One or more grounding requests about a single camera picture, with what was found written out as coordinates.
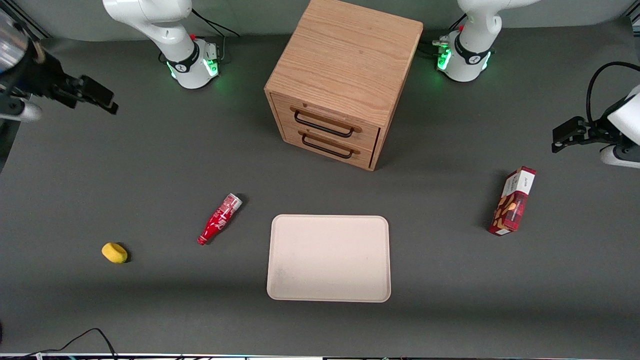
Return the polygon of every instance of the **yellow sponge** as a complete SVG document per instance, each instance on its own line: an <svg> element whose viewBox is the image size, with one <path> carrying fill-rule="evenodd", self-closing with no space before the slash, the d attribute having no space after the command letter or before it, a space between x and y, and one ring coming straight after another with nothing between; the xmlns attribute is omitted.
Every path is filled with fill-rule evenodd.
<svg viewBox="0 0 640 360"><path fill-rule="evenodd" d="M106 243L102 247L102 255L114 264L122 264L127 261L127 251L116 243Z"/></svg>

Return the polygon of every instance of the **red cardboard box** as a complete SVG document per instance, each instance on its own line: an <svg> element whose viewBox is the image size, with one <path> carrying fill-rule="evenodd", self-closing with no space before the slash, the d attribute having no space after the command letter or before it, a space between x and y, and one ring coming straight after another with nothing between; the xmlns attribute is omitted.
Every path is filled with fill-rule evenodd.
<svg viewBox="0 0 640 360"><path fill-rule="evenodd" d="M518 230L536 171L521 167L507 177L489 232L502 236Z"/></svg>

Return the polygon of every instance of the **gray table surface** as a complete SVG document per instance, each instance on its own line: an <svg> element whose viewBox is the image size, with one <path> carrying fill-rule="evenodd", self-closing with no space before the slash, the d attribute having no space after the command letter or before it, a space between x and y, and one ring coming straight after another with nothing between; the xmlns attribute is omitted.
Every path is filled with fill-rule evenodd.
<svg viewBox="0 0 640 360"><path fill-rule="evenodd" d="M468 84L416 57L375 172L280 139L262 87L286 41L230 38L220 78L195 91L150 41L50 45L120 111L42 100L45 118L20 128L0 175L1 351L100 327L119 352L640 357L640 171L600 163L597 145L550 150L551 130L584 115L594 71L636 61L627 20L506 29ZM594 112L637 83L607 70ZM538 175L521 230L498 238L486 228L522 165ZM229 192L246 204L199 246ZM390 300L271 300L281 213L387 218ZM132 262L107 262L108 241ZM90 336L69 350L106 347Z"/></svg>

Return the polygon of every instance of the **wood grain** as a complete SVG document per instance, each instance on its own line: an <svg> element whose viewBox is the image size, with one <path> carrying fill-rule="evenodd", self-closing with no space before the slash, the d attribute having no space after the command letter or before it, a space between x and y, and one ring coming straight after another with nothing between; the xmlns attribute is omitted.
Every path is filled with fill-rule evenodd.
<svg viewBox="0 0 640 360"><path fill-rule="evenodd" d="M414 20L311 0L266 89L386 127L421 33Z"/></svg>
<svg viewBox="0 0 640 360"><path fill-rule="evenodd" d="M348 119L336 119L330 114L314 111L300 101L287 99L282 96L272 95L271 98L273 100L273 106L278 113L278 118L280 119L280 126L282 127L293 127L310 133L319 133L320 135L331 140L335 140L338 143L355 145L369 151L373 151L374 146L376 145L376 137L378 135L377 127L362 123L356 124ZM298 119L302 121L343 134L351 133L351 135L348 138L344 138L321 129L300 124L299 122L296 122L294 117L296 111L298 111Z"/></svg>
<svg viewBox="0 0 640 360"><path fill-rule="evenodd" d="M369 164L371 162L372 151L361 149L355 146L346 146L331 139L327 139L326 137L316 134L316 133L308 133L306 131L302 131L299 129L295 129L292 127L283 127L282 128L285 133L285 142L295 145L297 147L301 147L302 149L309 150L315 152L316 154L320 154L323 156L327 156L331 159L335 159L341 161L343 163L347 163L359 168L363 168L365 170L372 170L369 168ZM348 155L351 154L351 157L348 159L343 159L338 156L334 156L328 154L326 151L318 150L313 147L310 147L302 142L302 136L307 134L306 141L308 143L312 143L314 145L318 145L324 149L338 152L339 154Z"/></svg>
<svg viewBox="0 0 640 360"><path fill-rule="evenodd" d="M338 0L311 0L264 89L286 142L373 170L413 60L422 24ZM300 124L299 119L330 130ZM344 160L298 131L358 151Z"/></svg>

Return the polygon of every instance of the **drawer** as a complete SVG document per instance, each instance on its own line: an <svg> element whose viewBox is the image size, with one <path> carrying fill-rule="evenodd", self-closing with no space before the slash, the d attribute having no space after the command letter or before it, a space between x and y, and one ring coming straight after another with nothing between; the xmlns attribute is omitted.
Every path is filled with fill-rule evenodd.
<svg viewBox="0 0 640 360"><path fill-rule="evenodd" d="M317 134L293 127L283 127L285 141L329 158L369 170L372 151L347 146Z"/></svg>
<svg viewBox="0 0 640 360"><path fill-rule="evenodd" d="M297 99L277 94L271 94L271 98L282 127L301 129L309 134L364 149L373 150L376 145L378 128L375 126L356 124L345 116L315 108Z"/></svg>

